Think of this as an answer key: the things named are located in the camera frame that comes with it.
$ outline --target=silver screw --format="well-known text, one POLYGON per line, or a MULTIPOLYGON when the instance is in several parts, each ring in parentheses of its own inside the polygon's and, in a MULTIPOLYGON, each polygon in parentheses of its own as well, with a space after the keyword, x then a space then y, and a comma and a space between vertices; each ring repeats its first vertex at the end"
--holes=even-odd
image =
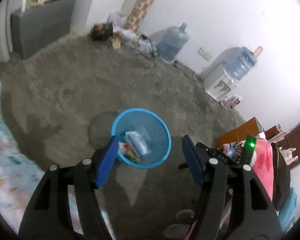
POLYGON ((51 165, 51 166, 49 167, 49 170, 50 170, 50 171, 55 171, 57 168, 58 168, 58 166, 55 165, 55 164, 53 164, 53 165, 51 165))
POLYGON ((84 160, 82 161, 82 163, 83 163, 84 165, 89 165, 91 162, 92 162, 92 160, 89 159, 89 158, 86 158, 86 159, 84 159, 84 160))
POLYGON ((209 159, 209 162, 213 165, 216 165, 218 163, 218 160, 215 158, 211 158, 211 159, 209 159))
POLYGON ((251 171, 251 166, 245 164, 245 165, 243 165, 243 169, 244 169, 245 171, 251 171))

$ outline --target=blue cloth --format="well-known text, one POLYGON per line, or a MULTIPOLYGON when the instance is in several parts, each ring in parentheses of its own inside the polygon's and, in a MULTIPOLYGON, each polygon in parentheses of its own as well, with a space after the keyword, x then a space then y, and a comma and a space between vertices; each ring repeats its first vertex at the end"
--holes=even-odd
POLYGON ((287 200, 285 201, 282 209, 279 211, 279 222, 282 228, 282 231, 290 224, 294 213, 297 208, 297 192, 291 187, 289 190, 289 195, 287 200))

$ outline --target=pink cloth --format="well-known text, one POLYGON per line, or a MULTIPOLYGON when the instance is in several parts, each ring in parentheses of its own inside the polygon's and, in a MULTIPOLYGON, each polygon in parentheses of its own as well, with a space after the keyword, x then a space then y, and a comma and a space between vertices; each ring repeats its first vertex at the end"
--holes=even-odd
POLYGON ((257 139, 255 152, 257 153, 257 159, 252 169, 272 201, 274 172, 271 144, 265 139, 257 139))

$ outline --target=gray floor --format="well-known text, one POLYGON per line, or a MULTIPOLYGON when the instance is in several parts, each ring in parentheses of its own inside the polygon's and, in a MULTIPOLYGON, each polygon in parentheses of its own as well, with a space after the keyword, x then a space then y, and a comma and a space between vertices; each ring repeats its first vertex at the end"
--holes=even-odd
POLYGON ((172 150, 165 163, 151 170, 116 163, 98 192, 117 239, 163 239, 178 211, 195 209, 200 189, 189 170, 178 170, 183 135, 215 146, 243 123, 174 66, 154 66, 136 50, 88 37, 65 37, 26 61, 13 54, 0 64, 0 79, 4 120, 21 152, 44 170, 90 157, 127 108, 149 109, 167 124, 172 150))

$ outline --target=brown door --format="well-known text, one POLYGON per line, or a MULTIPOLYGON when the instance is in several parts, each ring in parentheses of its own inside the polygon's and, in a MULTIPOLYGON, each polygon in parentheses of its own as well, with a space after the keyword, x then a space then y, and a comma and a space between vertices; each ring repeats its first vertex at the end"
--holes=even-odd
POLYGON ((290 133, 288 133, 284 140, 278 142, 278 146, 282 149, 296 148, 292 153, 292 156, 295 157, 298 155, 298 160, 291 163, 289 168, 292 169, 300 163, 300 124, 296 126, 290 133))

